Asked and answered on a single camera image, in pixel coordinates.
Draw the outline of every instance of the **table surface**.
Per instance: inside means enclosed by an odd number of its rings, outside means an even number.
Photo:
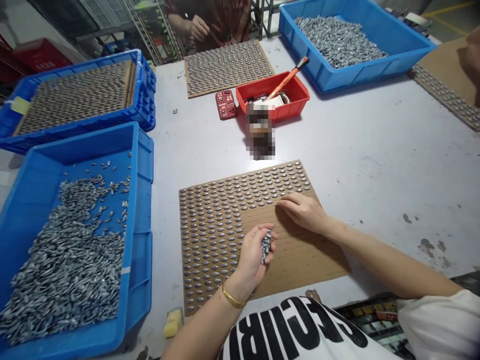
[[[295,66],[278,38],[260,43],[277,74]],[[220,121],[213,93],[187,98],[183,62],[156,76],[152,306],[133,353],[112,357],[163,354],[167,313],[183,306],[178,190],[193,184],[300,159],[330,215],[448,277],[480,266],[480,135],[407,76],[319,96],[300,73],[311,99],[277,125],[276,155],[261,161],[246,150],[245,118]],[[241,316],[307,289],[330,307],[386,290],[346,255],[351,275],[250,301]]]

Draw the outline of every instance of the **gold bracelet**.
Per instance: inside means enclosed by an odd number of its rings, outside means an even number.
[[[225,295],[226,299],[232,304],[235,308],[237,309],[243,309],[245,305],[247,305],[247,302],[240,302],[236,299],[234,299],[228,292],[225,290],[224,284],[221,285],[221,291],[223,292],[223,295]]]

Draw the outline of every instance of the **woman's right hand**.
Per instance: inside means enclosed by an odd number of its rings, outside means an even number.
[[[326,235],[335,226],[335,221],[328,216],[324,208],[314,199],[291,192],[278,203],[295,224],[314,233]]]
[[[195,15],[190,22],[190,35],[192,35],[195,40],[202,42],[209,35],[209,32],[210,28],[205,21],[200,16]]]

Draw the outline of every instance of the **red container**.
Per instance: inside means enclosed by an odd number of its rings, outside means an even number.
[[[270,94],[287,77],[290,71],[269,76],[245,85],[236,87],[236,99],[244,114],[247,114],[247,99],[259,97],[262,94]],[[285,94],[290,98],[290,103],[278,106],[270,110],[269,118],[273,123],[293,118],[300,115],[305,104],[310,100],[310,94],[302,81],[295,76],[283,88]]]
[[[48,39],[20,44],[12,55],[37,73],[63,68],[73,63]]]

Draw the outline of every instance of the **blue plastic bin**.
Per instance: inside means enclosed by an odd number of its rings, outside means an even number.
[[[130,175],[130,191],[117,191],[98,202],[108,206],[101,219],[123,211],[128,200],[125,249],[120,281],[118,317],[63,331],[12,346],[0,339],[0,359],[80,359],[115,350],[125,333],[150,311],[152,304],[151,203],[153,140],[138,123],[111,127],[33,147],[27,154],[0,217],[0,309],[12,294],[10,281],[27,261],[28,250],[60,200],[62,181],[75,181],[102,174],[106,184],[118,183]],[[110,167],[103,170],[100,163]],[[123,231],[116,221],[111,231]]]
[[[138,49],[42,72],[38,75],[27,76],[18,83],[15,91],[8,99],[13,100],[15,97],[20,97],[31,101],[40,83],[46,80],[62,78],[125,60],[132,60],[136,65],[132,106],[42,131],[12,136],[22,119],[22,115],[13,111],[11,105],[6,103],[0,109],[0,149],[24,155],[35,145],[51,143],[132,121],[138,122],[140,127],[146,132],[152,130],[156,123],[155,85],[157,78],[143,57],[142,52]]]
[[[358,23],[366,37],[387,52],[382,59],[333,68],[295,24],[298,17],[338,16]],[[297,60],[309,57],[302,70],[321,93],[406,73],[435,45],[370,0],[303,0],[280,6],[278,30]]]

